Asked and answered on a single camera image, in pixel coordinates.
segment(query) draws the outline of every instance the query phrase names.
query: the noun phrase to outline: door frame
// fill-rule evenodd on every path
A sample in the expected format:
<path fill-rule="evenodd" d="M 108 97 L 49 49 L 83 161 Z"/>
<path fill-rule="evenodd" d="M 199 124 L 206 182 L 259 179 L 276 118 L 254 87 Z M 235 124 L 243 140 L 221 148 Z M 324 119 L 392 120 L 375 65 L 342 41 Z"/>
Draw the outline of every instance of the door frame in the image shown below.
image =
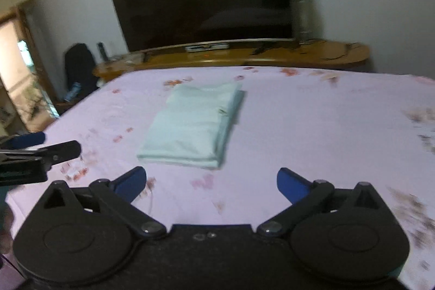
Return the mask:
<path fill-rule="evenodd" d="M 19 39 L 22 39 L 26 42 L 30 56 L 33 60 L 33 64 L 35 65 L 36 73 L 38 75 L 38 84 L 47 93 L 52 103 L 57 104 L 58 100 L 56 92 L 54 90 L 51 80 L 49 79 L 48 73 L 44 67 L 44 63 L 42 62 L 38 49 L 36 48 L 30 27 L 27 23 L 25 11 L 23 10 L 23 8 L 25 6 L 28 6 L 30 3 L 31 1 L 27 1 L 21 5 L 11 7 L 8 13 L 0 15 L 0 26 L 7 23 L 8 21 L 16 22 L 19 27 L 19 29 L 16 29 L 16 31 L 20 32 L 17 33 L 17 35 Z"/>

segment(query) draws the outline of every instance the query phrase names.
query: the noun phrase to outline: folded towel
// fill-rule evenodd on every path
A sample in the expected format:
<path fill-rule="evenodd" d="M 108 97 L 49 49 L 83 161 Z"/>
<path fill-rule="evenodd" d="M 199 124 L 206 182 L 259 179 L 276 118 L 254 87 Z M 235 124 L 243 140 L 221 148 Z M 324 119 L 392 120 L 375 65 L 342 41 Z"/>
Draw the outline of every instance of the folded towel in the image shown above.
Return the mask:
<path fill-rule="evenodd" d="M 217 168 L 243 92 L 240 83 L 173 89 L 138 153 L 147 162 Z"/>

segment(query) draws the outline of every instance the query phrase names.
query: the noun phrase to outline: tv stand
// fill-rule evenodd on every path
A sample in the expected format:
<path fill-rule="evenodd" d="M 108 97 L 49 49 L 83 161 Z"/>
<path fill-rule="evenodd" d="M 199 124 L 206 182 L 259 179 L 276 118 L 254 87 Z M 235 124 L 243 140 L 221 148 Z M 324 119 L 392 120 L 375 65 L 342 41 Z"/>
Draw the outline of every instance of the tv stand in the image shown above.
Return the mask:
<path fill-rule="evenodd" d="M 129 71 L 177 67 L 274 66 L 349 69 L 364 65 L 370 58 L 369 47 L 359 43 L 317 40 L 296 48 L 278 45 L 259 51 L 261 46 L 261 43 L 257 43 L 251 48 L 201 52 L 185 52 L 180 48 L 179 51 L 158 54 L 144 50 L 121 56 L 112 63 L 101 63 L 94 69 L 94 75 L 108 82 Z"/>

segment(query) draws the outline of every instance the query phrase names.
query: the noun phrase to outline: pink bedsheet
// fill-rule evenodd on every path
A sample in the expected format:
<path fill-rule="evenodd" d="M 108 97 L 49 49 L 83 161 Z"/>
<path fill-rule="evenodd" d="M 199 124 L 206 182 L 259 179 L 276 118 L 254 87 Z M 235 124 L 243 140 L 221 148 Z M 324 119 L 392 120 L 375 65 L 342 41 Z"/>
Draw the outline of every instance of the pink bedsheet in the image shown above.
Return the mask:
<path fill-rule="evenodd" d="M 16 232 L 50 182 L 71 187 L 114 179 L 140 165 L 136 152 L 171 88 L 239 80 L 246 91 L 220 170 L 144 164 L 147 188 L 133 202 L 174 223 L 256 228 L 290 203 L 276 187 L 288 167 L 338 188 L 370 181 L 408 233 L 401 281 L 435 286 L 435 81 L 414 76 L 296 68 L 225 67 L 137 71 L 98 90 L 47 131 L 47 145 L 76 139 L 82 160 L 8 196 Z"/>

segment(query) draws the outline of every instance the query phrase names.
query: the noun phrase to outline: blue clamp handle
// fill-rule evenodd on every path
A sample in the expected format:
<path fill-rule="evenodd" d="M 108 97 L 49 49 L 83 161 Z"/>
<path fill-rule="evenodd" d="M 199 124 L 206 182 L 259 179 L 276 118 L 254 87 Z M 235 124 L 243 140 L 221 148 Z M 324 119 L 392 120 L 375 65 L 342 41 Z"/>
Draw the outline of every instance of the blue clamp handle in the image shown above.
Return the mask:
<path fill-rule="evenodd" d="M 147 173 L 136 166 L 122 176 L 110 182 L 109 187 L 127 203 L 131 203 L 147 185 Z"/>
<path fill-rule="evenodd" d="M 279 170 L 276 184 L 281 194 L 292 204 L 306 197 L 313 185 L 312 182 L 285 167 Z"/>

